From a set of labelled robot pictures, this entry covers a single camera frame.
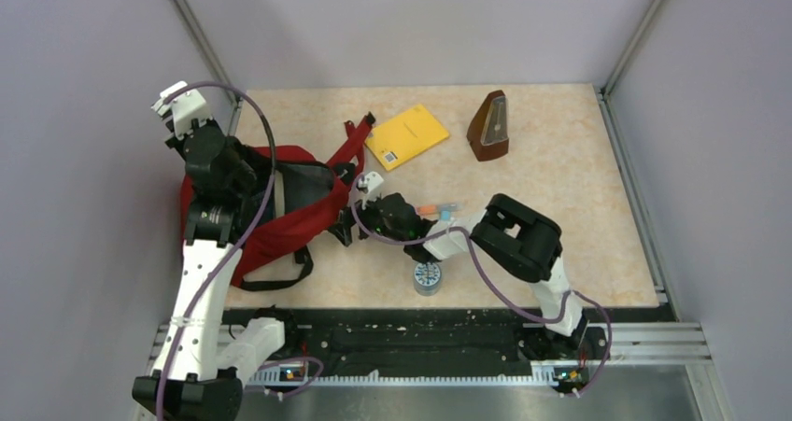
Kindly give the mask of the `red student backpack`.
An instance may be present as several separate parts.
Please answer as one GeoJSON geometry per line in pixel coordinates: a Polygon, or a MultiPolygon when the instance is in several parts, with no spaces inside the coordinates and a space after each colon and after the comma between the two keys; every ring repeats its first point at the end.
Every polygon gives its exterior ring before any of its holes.
{"type": "Polygon", "coordinates": [[[190,142],[180,188],[183,239],[233,246],[262,210],[231,284],[246,291],[296,285],[314,267],[308,244],[347,206],[374,124],[372,113],[347,121],[346,141],[326,162],[299,146],[251,147],[222,130],[190,142]]]}

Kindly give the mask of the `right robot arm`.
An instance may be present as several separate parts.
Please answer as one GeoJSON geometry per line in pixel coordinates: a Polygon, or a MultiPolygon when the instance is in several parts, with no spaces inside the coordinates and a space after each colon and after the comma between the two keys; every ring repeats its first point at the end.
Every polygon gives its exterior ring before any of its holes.
{"type": "Polygon", "coordinates": [[[487,254],[514,278],[526,283],[541,310],[542,328],[528,342],[536,359],[583,359],[593,356],[586,344],[588,320],[583,298],[575,293],[562,258],[560,226],[517,200],[498,193],[486,208],[467,218],[428,219],[402,194],[361,199],[344,208],[329,231],[344,246],[370,234],[418,264],[438,264],[461,253],[487,254]]]}

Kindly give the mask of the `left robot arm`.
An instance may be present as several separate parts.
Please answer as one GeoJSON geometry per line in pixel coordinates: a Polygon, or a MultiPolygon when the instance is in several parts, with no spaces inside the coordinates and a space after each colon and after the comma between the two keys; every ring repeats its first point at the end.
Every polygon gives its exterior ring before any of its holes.
{"type": "Polygon", "coordinates": [[[219,347],[225,298],[271,199],[275,169],[254,169],[248,149],[213,120],[175,125],[166,144],[185,162],[192,197],[176,303],[150,374],[134,380],[133,398],[159,420],[233,420],[265,360],[289,358],[300,343],[297,330],[265,316],[219,347]]]}

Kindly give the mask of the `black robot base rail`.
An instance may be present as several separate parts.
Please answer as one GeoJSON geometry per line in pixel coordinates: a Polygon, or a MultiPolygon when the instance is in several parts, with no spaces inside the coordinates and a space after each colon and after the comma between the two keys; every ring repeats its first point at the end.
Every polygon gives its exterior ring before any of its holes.
{"type": "Polygon", "coordinates": [[[602,323],[669,322],[668,308],[588,308],[572,341],[507,309],[284,309],[286,341],[275,359],[319,359],[322,376],[527,376],[534,360],[591,365],[604,354],[602,323]]]}

